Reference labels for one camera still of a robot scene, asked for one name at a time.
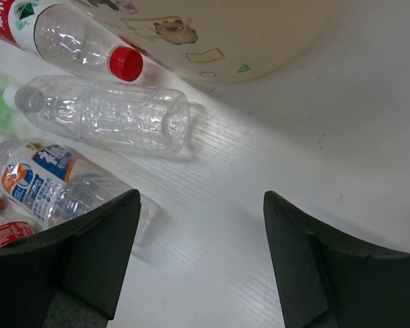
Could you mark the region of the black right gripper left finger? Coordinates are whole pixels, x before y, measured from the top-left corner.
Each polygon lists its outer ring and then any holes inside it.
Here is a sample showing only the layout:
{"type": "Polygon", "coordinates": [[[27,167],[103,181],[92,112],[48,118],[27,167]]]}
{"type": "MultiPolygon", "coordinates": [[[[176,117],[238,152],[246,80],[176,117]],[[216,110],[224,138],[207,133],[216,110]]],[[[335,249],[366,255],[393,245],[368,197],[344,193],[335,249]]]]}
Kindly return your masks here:
{"type": "Polygon", "coordinates": [[[141,196],[0,248],[0,327],[106,327],[115,316],[141,196]]]}

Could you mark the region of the blue orange label bottle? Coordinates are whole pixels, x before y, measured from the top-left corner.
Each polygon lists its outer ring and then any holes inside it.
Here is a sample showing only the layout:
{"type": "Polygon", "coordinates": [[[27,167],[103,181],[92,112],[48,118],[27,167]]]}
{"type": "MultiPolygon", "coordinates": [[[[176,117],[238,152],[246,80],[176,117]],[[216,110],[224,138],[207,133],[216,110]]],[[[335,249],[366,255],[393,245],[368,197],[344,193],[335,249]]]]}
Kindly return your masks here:
{"type": "Polygon", "coordinates": [[[76,150],[0,134],[0,192],[47,230],[132,187],[76,150]]]}

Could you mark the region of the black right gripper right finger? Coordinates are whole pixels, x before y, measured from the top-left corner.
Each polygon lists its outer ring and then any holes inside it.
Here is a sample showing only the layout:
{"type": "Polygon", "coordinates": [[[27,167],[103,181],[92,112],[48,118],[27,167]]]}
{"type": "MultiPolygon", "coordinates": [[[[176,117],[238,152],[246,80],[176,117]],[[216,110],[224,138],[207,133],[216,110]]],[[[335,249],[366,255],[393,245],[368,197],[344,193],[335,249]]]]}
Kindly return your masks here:
{"type": "Polygon", "coordinates": [[[410,253],[363,241],[264,194],[286,327],[410,327],[410,253]]]}

